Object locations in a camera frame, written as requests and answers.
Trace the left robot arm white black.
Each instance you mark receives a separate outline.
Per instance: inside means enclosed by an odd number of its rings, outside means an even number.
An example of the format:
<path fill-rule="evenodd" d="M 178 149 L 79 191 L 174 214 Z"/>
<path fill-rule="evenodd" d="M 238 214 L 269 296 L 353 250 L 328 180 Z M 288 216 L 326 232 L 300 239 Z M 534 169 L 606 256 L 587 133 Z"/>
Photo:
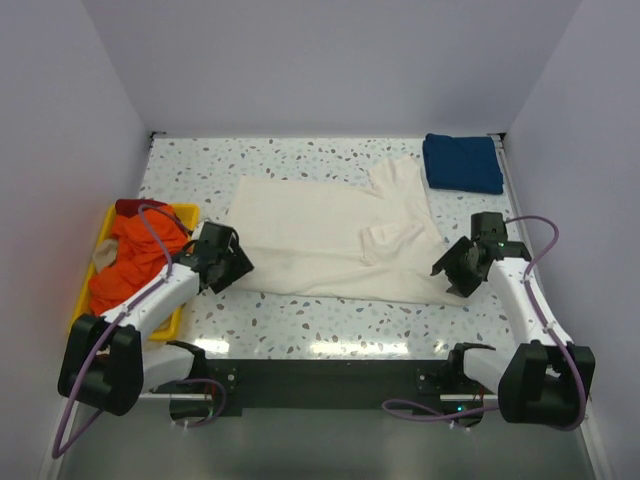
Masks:
<path fill-rule="evenodd" d="M 57 390 L 71 401 L 122 416 L 139 396 L 169 383 L 196 392 L 206 383 L 202 348 L 170 341 L 145 352 L 151 334 L 180 306 L 204 290 L 219 293 L 254 266 L 235 229 L 203 224 L 198 238 L 172 255 L 139 291 L 99 316 L 72 325 Z"/>

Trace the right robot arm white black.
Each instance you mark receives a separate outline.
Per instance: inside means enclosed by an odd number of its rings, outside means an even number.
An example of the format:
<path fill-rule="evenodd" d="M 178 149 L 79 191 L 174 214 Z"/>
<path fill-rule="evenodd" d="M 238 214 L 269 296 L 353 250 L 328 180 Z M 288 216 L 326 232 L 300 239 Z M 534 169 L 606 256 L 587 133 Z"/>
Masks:
<path fill-rule="evenodd" d="M 478 383 L 497 396 L 508 423 L 570 431 L 584 420 L 595 371 L 590 348 L 565 332 L 533 273 L 536 257 L 508 237 L 498 212 L 475 213 L 461 237 L 432 267 L 444 274 L 449 293 L 469 298 L 483 283 L 501 302 L 517 343 L 510 355 L 489 345 L 459 343 L 449 353 L 445 379 L 459 393 Z"/>

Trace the cream white t shirt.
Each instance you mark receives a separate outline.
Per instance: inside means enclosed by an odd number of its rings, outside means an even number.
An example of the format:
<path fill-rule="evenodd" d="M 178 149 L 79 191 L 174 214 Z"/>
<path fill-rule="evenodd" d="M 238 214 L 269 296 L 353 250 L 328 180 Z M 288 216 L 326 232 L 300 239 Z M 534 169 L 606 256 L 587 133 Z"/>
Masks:
<path fill-rule="evenodd" d="M 367 187 L 244 176 L 226 217 L 254 269 L 235 288 L 279 295 L 465 306 L 444 275 L 446 251 L 422 166 L 382 160 Z"/>

